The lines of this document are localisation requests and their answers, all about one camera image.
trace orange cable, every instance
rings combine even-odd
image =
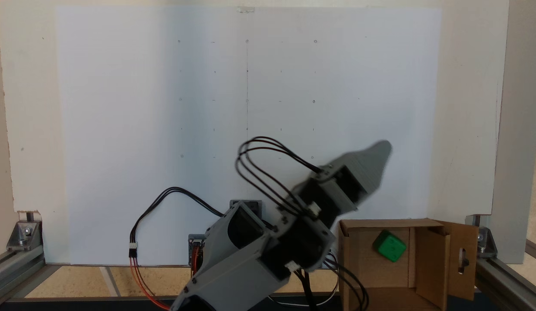
[[[135,268],[135,278],[134,279],[137,279],[137,285],[139,285],[139,287],[141,288],[141,291],[147,296],[147,298],[149,298],[150,301],[152,301],[155,305],[157,305],[158,307],[162,308],[162,309],[165,309],[165,310],[168,310],[169,307],[167,305],[165,305],[164,303],[160,302],[160,301],[157,301],[157,299],[155,299],[155,297],[151,296],[149,294],[149,292],[147,292],[145,290],[145,287],[143,287],[143,282],[141,280],[141,278],[139,278],[139,275],[138,275],[138,269],[137,269],[137,260],[136,258],[133,259],[135,262],[134,262],[134,266],[133,268]]]
[[[195,256],[193,258],[193,275],[195,275],[195,273],[197,273],[198,269],[197,269],[197,258],[199,258],[199,246],[195,246]]]
[[[161,303],[160,301],[157,301],[155,300],[153,297],[151,297],[151,295],[149,295],[149,293],[145,290],[145,288],[143,287],[143,284],[141,283],[141,280],[136,276],[137,274],[137,264],[135,264],[135,267],[133,265],[133,258],[130,258],[130,270],[131,270],[131,274],[133,276],[133,280],[137,283],[137,285],[141,288],[141,291],[145,294],[145,296],[147,296],[147,298],[149,298],[150,301],[152,301],[155,305],[157,305],[158,307],[164,309],[164,310],[169,310],[170,308],[165,305],[164,303]]]

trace green cube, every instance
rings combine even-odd
[[[396,262],[406,250],[406,244],[388,230],[383,230],[373,242],[373,249],[388,260]]]

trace gray robotic arm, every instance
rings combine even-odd
[[[234,203],[206,231],[203,264],[171,311],[246,311],[287,284],[294,270],[320,267],[335,241],[331,226],[379,188],[390,152],[382,140],[321,167],[292,190],[304,213],[279,209],[273,228],[243,201]]]

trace open cardboard box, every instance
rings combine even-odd
[[[407,246],[397,262],[373,250],[383,229]],[[448,295],[473,300],[478,233],[475,226],[431,219],[341,220],[339,263],[366,287],[371,311],[444,311]],[[355,310],[356,295],[339,282],[343,310]]]

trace screw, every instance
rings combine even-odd
[[[24,228],[24,235],[30,235],[30,234],[32,234],[32,227],[26,226]]]

